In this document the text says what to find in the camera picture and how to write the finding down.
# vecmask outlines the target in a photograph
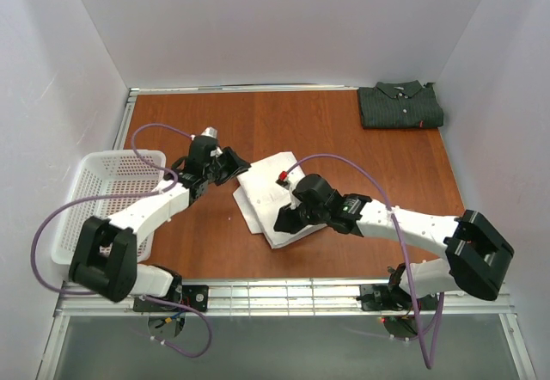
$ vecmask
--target folded white towel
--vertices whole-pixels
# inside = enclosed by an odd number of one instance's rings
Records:
[[[292,152],[279,152],[261,161],[237,176],[241,186],[233,193],[233,198],[241,210],[242,216],[252,234],[264,233],[272,248],[281,248],[299,240],[325,225],[309,225],[297,234],[275,232],[273,225],[277,220],[281,206],[290,203],[290,193],[275,182],[278,175],[296,163]],[[299,181],[305,175],[300,167],[289,174],[292,182]]]

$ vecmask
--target brown wooden tabletop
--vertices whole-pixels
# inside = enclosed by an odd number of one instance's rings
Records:
[[[141,125],[161,122],[182,131],[218,130],[220,145],[247,161],[283,150],[297,159],[330,152],[370,172],[393,205],[435,214],[460,215],[463,205],[438,130],[364,130],[357,92],[304,91],[185,95],[140,95],[125,147]],[[137,147],[161,150],[167,164],[187,154],[188,139],[150,128]],[[303,171],[318,173],[341,193],[380,199],[355,169],[340,161],[317,159]],[[211,186],[195,204],[156,233],[148,264],[174,269],[188,279],[346,278],[387,276],[402,262],[399,244],[344,236],[324,229],[286,248],[271,250],[262,235],[251,235],[233,200],[237,180]],[[410,248],[414,261],[434,256]]]

